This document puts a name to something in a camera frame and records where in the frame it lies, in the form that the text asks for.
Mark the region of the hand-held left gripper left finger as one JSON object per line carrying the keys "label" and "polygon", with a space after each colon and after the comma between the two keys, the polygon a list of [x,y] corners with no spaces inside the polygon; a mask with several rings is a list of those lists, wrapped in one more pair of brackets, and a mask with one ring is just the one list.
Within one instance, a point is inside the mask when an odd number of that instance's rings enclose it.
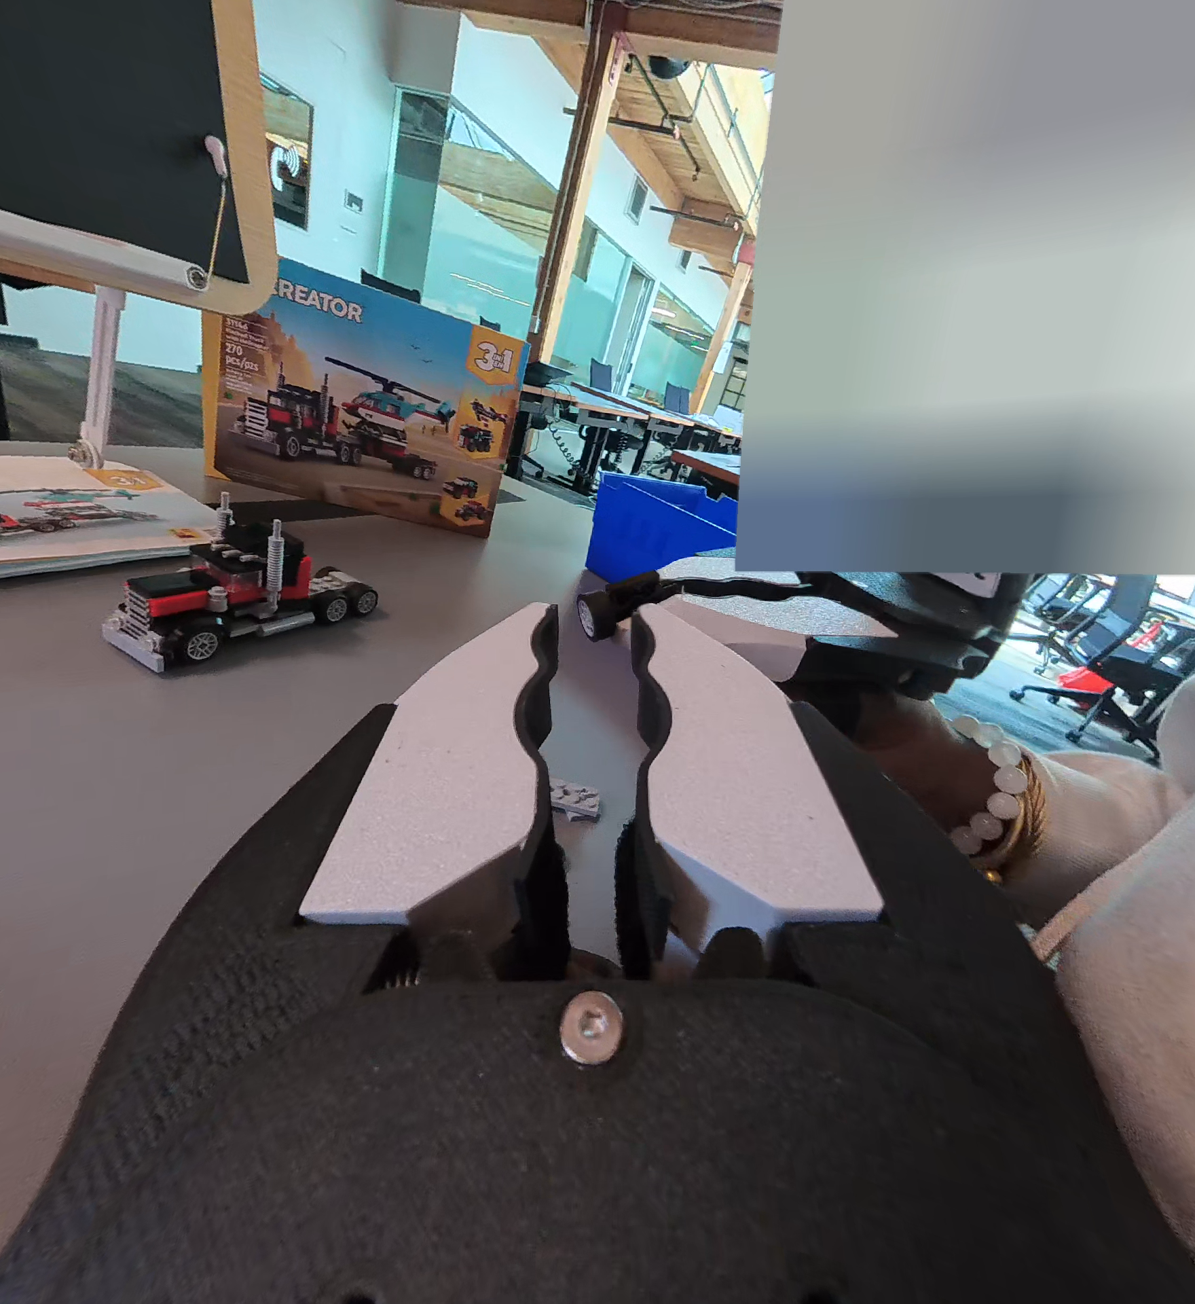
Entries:
{"label": "hand-held left gripper left finger", "polygon": [[418,941],[467,932],[531,978],[570,959],[568,888],[541,744],[552,728],[557,607],[530,602],[394,703],[297,906]]}

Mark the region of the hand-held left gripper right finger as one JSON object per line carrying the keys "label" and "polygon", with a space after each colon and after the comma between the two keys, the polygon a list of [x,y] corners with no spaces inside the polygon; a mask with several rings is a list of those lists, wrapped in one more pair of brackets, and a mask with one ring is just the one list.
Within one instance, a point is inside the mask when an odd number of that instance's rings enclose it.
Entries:
{"label": "hand-held left gripper right finger", "polygon": [[626,977],[685,972],[714,937],[772,959],[789,925],[869,922],[882,893],[784,691],[663,605],[627,643],[645,756],[615,871]]}

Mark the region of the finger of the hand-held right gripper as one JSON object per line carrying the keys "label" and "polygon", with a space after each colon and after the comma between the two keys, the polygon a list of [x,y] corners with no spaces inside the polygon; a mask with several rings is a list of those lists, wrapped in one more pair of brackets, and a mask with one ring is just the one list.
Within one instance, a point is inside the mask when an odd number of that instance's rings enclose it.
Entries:
{"label": "finger of the hand-held right gripper", "polygon": [[740,571],[732,554],[698,554],[669,562],[655,571],[648,602],[685,595],[706,600],[752,599],[778,603],[812,595],[812,586],[794,571]]}
{"label": "finger of the hand-held right gripper", "polygon": [[874,616],[821,597],[767,600],[674,594],[659,607],[732,648],[776,683],[796,675],[812,637],[897,637]]}

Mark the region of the black toy wheel piece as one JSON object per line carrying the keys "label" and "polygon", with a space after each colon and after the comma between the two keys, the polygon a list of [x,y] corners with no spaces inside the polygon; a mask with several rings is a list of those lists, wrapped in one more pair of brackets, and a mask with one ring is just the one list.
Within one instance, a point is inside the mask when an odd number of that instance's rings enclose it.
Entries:
{"label": "black toy wheel piece", "polygon": [[591,642],[613,637],[616,627],[624,619],[629,619],[639,607],[655,600],[659,584],[658,571],[643,571],[637,576],[579,592],[575,597],[575,610],[583,634]]}

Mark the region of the person's right forearm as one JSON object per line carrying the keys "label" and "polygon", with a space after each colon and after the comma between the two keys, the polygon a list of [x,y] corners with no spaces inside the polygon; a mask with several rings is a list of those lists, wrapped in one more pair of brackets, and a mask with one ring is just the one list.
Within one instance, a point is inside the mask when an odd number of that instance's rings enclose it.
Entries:
{"label": "person's right forearm", "polygon": [[1159,1210],[1195,1251],[1195,675],[1169,698],[1159,765],[1031,756],[1042,813],[1002,880]]}

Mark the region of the person's right hand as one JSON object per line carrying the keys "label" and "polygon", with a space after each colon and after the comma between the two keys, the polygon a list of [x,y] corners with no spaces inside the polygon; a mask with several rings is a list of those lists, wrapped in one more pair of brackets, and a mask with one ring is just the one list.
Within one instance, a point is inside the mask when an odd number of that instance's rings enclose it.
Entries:
{"label": "person's right hand", "polygon": [[820,709],[946,831],[967,823],[994,789],[985,749],[954,731],[930,701],[856,683],[780,687],[789,699]]}

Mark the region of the blue plastic bin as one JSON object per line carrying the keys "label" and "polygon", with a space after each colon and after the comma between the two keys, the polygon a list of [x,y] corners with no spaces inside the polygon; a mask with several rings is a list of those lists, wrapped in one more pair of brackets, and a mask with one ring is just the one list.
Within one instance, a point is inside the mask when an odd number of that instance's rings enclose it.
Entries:
{"label": "blue plastic bin", "polygon": [[735,546],[736,501],[704,486],[607,472],[592,504],[586,570],[603,581]]}

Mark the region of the row of office desks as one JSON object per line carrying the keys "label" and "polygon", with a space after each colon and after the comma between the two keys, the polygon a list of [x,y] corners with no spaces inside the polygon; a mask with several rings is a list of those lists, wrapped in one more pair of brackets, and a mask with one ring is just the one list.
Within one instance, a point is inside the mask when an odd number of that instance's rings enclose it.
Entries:
{"label": "row of office desks", "polygon": [[[535,432],[557,434],[559,422],[573,425],[579,450],[571,453],[559,445],[567,470],[552,474],[530,453],[530,440]],[[634,451],[631,472],[642,472],[653,443],[664,445],[667,451],[736,451],[740,432],[728,430],[709,414],[690,414],[656,401],[618,397],[576,382],[560,366],[528,361],[507,437],[504,474],[523,480],[531,469],[538,482],[589,499],[595,496],[607,472],[621,472],[619,458],[624,450]]]}

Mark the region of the black office chair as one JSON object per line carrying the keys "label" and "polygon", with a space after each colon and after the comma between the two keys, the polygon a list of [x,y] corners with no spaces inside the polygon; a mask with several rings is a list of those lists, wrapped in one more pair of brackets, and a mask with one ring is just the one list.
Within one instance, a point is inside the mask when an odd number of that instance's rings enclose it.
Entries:
{"label": "black office chair", "polygon": [[1084,746],[1090,728],[1105,727],[1156,764],[1159,722],[1175,690],[1195,675],[1195,626],[1156,608],[1154,586],[1154,576],[1113,578],[1097,605],[1081,605],[1082,619],[1073,627],[1058,623],[1028,634],[1063,671],[1020,683],[1009,698],[1042,696],[1073,706],[1078,722],[1063,733],[1065,741]]}

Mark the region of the gold bangle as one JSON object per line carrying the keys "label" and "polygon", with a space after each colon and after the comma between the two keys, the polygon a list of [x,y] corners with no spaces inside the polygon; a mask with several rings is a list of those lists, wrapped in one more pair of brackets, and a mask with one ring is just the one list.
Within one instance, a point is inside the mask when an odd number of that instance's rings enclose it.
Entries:
{"label": "gold bangle", "polygon": [[1021,775],[1020,789],[997,786],[985,804],[983,813],[999,823],[999,834],[981,832],[977,816],[969,824],[980,839],[969,860],[993,884],[1041,848],[1046,828],[1046,792],[1033,754],[1020,749],[1015,768]]}

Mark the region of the red black toy brick truck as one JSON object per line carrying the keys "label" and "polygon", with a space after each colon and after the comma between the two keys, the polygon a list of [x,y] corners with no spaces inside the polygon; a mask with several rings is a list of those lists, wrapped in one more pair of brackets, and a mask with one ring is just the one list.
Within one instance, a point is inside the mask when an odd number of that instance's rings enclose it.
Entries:
{"label": "red black toy brick truck", "polygon": [[105,643],[150,672],[201,664],[232,642],[299,627],[333,627],[378,610],[373,584],[336,565],[315,566],[283,520],[241,520],[222,493],[208,542],[187,566],[126,578],[100,624]]}

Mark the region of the toy brick set box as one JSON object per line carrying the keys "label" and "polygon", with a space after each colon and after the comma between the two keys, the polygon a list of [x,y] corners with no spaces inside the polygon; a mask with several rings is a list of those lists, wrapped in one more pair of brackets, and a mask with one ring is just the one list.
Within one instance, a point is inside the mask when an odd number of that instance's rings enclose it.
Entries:
{"label": "toy brick set box", "polygon": [[201,325],[208,469],[232,483],[486,538],[530,345],[283,257]]}

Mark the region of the instruction booklet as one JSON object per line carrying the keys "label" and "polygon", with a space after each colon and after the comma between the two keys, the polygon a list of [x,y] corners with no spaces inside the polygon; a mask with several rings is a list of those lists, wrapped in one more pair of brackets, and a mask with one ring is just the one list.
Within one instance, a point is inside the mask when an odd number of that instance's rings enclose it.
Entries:
{"label": "instruction booklet", "polygon": [[0,578],[180,557],[217,520],[150,470],[0,453]]}

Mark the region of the white board stand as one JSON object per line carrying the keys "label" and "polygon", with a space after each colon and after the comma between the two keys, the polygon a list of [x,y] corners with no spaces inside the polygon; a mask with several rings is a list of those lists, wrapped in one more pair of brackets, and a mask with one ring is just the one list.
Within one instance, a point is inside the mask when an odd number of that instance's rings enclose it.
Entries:
{"label": "white board stand", "polygon": [[96,286],[84,414],[78,425],[76,442],[67,450],[67,456],[84,469],[104,467],[104,450],[112,425],[116,345],[124,297],[126,294],[120,288]]}

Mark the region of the wood framed chalkboard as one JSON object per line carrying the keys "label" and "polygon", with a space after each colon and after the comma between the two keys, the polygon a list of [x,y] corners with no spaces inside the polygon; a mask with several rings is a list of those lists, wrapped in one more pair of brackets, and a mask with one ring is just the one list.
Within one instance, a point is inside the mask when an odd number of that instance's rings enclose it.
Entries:
{"label": "wood framed chalkboard", "polygon": [[0,273],[238,315],[278,254],[248,1],[0,1]]}

